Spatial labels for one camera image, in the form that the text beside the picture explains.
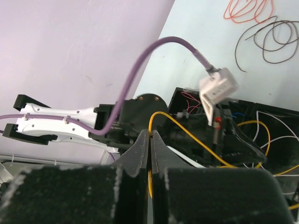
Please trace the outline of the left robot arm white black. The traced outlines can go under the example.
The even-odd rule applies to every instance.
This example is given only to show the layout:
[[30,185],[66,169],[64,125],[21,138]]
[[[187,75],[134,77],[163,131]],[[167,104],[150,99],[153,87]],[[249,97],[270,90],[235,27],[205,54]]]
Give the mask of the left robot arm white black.
[[155,94],[125,100],[105,134],[98,134],[111,115],[113,104],[76,110],[49,107],[20,94],[14,113],[0,113],[6,122],[1,134],[29,144],[73,142],[125,153],[144,129],[157,131],[165,145],[204,167],[238,167],[266,162],[266,153],[237,125],[228,101],[219,103],[207,120],[196,96],[176,93],[169,105]]

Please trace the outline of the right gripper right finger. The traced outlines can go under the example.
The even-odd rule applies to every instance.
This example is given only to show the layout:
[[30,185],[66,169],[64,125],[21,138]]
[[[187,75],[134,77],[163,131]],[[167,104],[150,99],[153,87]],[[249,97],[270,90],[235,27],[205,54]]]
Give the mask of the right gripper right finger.
[[150,137],[156,224],[292,224],[271,173],[247,168],[194,168]]

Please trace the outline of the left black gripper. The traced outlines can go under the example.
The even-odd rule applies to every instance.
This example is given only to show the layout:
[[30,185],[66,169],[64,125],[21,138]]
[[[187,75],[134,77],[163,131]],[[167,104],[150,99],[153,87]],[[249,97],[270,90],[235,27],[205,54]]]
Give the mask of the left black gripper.
[[[215,108],[214,121],[219,127],[207,124],[203,106],[196,103],[193,103],[193,106],[198,108],[187,113],[186,102],[172,102],[169,112],[178,123],[223,161],[231,165],[266,162],[266,156],[261,148],[247,137],[231,118],[228,102],[219,103]],[[170,122],[168,128],[168,146],[204,166],[224,165],[174,123]]]

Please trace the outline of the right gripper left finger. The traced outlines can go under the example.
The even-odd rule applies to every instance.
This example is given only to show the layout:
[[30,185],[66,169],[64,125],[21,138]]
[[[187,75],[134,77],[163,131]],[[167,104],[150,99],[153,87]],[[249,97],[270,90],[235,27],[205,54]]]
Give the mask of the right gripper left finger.
[[3,224],[144,224],[149,132],[110,165],[23,169],[2,198]]

